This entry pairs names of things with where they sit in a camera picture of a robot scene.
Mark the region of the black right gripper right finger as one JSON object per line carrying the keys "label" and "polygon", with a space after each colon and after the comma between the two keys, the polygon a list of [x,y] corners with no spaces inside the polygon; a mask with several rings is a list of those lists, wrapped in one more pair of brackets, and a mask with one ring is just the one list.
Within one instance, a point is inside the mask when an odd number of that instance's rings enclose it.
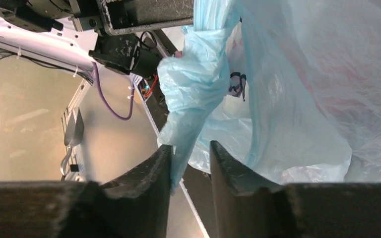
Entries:
{"label": "black right gripper right finger", "polygon": [[210,143],[221,238],[381,238],[381,183],[276,184]]}

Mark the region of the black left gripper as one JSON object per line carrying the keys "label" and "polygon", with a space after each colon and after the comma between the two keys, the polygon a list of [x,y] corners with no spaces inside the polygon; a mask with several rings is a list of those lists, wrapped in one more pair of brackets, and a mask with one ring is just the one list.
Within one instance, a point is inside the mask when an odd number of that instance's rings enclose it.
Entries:
{"label": "black left gripper", "polygon": [[193,0],[98,0],[97,5],[104,31],[112,36],[193,23]]}

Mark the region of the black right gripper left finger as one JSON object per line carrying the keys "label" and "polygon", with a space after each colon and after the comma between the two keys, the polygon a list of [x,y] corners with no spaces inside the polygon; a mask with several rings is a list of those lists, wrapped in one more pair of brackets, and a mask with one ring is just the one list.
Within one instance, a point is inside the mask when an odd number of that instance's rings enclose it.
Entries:
{"label": "black right gripper left finger", "polygon": [[0,182],[0,238],[164,238],[172,147],[120,177]]}

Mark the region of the light blue printed plastic bag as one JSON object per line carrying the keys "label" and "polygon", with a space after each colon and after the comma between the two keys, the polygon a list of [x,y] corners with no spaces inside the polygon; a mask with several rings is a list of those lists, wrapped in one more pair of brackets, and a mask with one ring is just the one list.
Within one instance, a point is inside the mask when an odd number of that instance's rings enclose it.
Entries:
{"label": "light blue printed plastic bag", "polygon": [[196,0],[158,66],[172,188],[219,141],[289,182],[381,182],[381,0]]}

